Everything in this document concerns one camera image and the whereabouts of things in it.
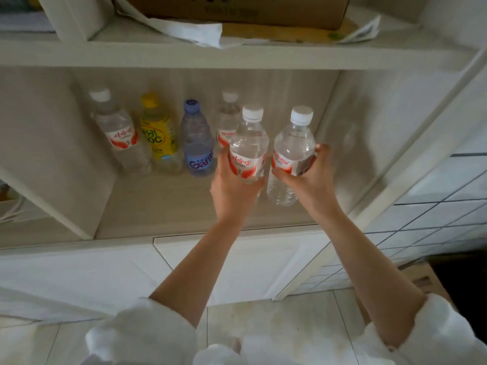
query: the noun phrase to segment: yellow label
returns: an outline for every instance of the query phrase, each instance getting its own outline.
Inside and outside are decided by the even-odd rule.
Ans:
[[[150,122],[141,118],[140,123],[156,159],[171,156],[178,150],[176,130],[169,120]]]

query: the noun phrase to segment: yellow bottle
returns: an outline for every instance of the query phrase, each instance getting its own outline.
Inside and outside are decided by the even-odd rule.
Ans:
[[[142,95],[144,110],[140,123],[147,138],[156,166],[167,173],[177,174],[183,170],[183,159],[179,149],[176,125],[162,108],[154,92]]]

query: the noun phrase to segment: hand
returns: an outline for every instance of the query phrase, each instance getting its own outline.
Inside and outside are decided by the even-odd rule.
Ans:
[[[210,192],[218,221],[239,223],[241,226],[255,205],[265,180],[262,177],[253,184],[246,184],[232,173],[230,161],[230,150],[226,146],[218,155],[218,166]]]
[[[330,147],[318,144],[315,151],[318,157],[302,176],[295,177],[277,167],[272,169],[272,173],[292,188],[309,215],[318,221],[321,217],[330,217],[342,211],[333,186]]]

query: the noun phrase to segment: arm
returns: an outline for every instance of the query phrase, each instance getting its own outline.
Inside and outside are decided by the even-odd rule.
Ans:
[[[211,184],[217,222],[149,297],[179,313],[194,327],[201,319],[228,251],[264,185],[263,178],[248,185],[235,176],[228,152],[228,147],[220,152]]]
[[[301,204],[323,228],[367,309],[382,340],[398,348],[409,336],[426,296],[350,221],[335,195],[329,152],[318,145],[310,170],[294,177],[274,175],[291,187]]]

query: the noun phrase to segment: water bottle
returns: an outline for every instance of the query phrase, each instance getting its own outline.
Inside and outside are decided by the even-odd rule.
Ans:
[[[308,171],[315,152],[315,139],[308,128],[313,110],[307,106],[295,106],[291,112],[291,124],[274,140],[272,167],[279,167],[294,176]],[[297,200],[293,190],[285,183],[269,175],[267,196],[277,205],[291,206]]]
[[[262,128],[264,109],[260,105],[245,105],[242,120],[230,141],[230,167],[235,175],[255,182],[264,176],[264,163],[269,137]]]
[[[144,110],[140,123],[152,148],[156,167],[164,173],[179,174],[184,168],[184,161],[178,146],[176,124],[159,104],[154,92],[143,94],[141,99]]]
[[[129,172],[150,173],[150,148],[139,138],[128,112],[112,98],[108,88],[89,93],[94,101],[94,119],[112,144],[120,164]]]
[[[216,140],[222,148],[227,146],[240,124],[240,106],[237,104],[239,94],[235,91],[222,92],[223,104],[217,117]]]
[[[206,118],[201,113],[200,103],[196,100],[184,102],[181,134],[186,166],[194,177],[206,177],[215,171],[213,160],[214,139]]]

